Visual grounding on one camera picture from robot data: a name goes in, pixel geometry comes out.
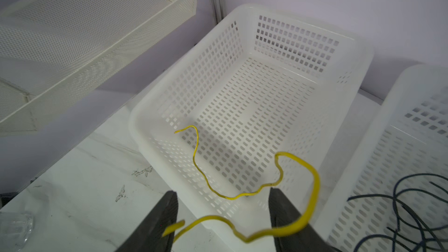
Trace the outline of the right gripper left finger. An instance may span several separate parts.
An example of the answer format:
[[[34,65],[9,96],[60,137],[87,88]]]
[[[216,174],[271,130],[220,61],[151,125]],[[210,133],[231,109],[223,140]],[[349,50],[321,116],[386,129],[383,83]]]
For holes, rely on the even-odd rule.
[[[119,252],[169,252],[175,234],[164,236],[165,229],[177,222],[177,194],[168,191],[138,225],[130,237],[117,249]]]

